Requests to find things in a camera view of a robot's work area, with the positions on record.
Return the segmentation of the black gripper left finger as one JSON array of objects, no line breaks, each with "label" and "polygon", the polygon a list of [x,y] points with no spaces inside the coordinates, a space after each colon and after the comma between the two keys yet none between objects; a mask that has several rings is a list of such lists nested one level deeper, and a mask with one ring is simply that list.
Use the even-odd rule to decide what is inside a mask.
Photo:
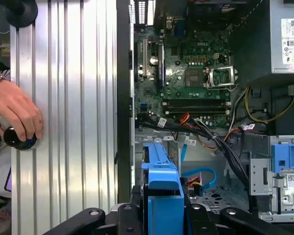
[{"label": "black gripper left finger", "polygon": [[134,186],[130,202],[116,204],[109,213],[87,208],[60,223],[46,235],[143,235],[145,185]]}]

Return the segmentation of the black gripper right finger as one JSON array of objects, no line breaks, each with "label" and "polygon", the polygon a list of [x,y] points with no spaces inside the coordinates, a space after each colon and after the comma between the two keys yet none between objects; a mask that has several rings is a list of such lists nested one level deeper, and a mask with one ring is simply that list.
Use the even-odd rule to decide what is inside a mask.
[{"label": "black gripper right finger", "polygon": [[211,215],[203,204],[185,195],[186,235],[291,235],[276,225],[265,222],[239,208],[227,207]]}]

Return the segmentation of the person's hand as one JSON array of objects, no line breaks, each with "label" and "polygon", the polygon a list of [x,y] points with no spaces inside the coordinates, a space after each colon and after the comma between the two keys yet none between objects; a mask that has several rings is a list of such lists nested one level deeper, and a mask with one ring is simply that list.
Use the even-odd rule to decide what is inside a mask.
[{"label": "person's hand", "polygon": [[[21,141],[34,135],[42,138],[43,118],[40,110],[16,84],[4,79],[0,81],[0,117],[8,121]],[[3,133],[0,124],[0,136]]]}]

